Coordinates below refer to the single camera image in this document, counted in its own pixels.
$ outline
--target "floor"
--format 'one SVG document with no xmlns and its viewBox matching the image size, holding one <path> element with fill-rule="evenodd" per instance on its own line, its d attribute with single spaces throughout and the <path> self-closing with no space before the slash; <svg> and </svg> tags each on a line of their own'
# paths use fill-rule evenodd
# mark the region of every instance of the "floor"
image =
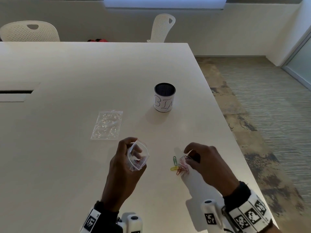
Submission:
<svg viewBox="0 0 311 233">
<path fill-rule="evenodd" d="M 280 229 L 309 231 L 311 92 L 264 57 L 197 61 Z"/>
</svg>

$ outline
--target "gray carpet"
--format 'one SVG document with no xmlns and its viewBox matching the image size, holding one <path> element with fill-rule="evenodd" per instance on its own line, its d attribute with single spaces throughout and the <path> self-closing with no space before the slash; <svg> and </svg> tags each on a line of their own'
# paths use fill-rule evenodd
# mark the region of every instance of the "gray carpet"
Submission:
<svg viewBox="0 0 311 233">
<path fill-rule="evenodd" d="M 311 91 L 264 57 L 211 61 L 311 207 Z"/>
</svg>

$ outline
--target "black sleeve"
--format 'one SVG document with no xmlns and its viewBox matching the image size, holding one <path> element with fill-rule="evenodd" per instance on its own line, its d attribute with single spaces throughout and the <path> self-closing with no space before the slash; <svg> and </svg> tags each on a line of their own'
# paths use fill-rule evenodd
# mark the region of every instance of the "black sleeve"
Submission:
<svg viewBox="0 0 311 233">
<path fill-rule="evenodd" d="M 119 212 L 104 209 L 103 203 L 99 201 L 95 204 L 94 209 L 101 214 L 92 229 L 92 233 L 123 233 L 122 227 L 116 223 Z"/>
</svg>

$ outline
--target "left hand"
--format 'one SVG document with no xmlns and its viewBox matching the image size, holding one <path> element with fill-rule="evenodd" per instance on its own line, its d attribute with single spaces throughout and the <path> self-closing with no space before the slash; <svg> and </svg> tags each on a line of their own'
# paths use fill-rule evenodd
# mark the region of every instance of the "left hand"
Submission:
<svg viewBox="0 0 311 233">
<path fill-rule="evenodd" d="M 145 165 L 141 170 L 132 172 L 126 164 L 127 148 L 136 140 L 135 137 L 121 140 L 115 156 L 110 161 L 109 173 L 101 198 L 105 209 L 109 211 L 117 212 L 120 210 L 124 201 L 133 193 L 136 184 L 147 168 Z"/>
</svg>

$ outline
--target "green paper clip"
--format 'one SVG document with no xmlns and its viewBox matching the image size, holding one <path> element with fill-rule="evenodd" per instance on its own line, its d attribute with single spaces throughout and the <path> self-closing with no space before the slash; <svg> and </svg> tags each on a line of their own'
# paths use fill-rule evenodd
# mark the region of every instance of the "green paper clip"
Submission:
<svg viewBox="0 0 311 233">
<path fill-rule="evenodd" d="M 174 160 L 175 166 L 177 166 L 177 159 L 176 159 L 176 156 L 173 157 L 173 160 Z"/>
</svg>

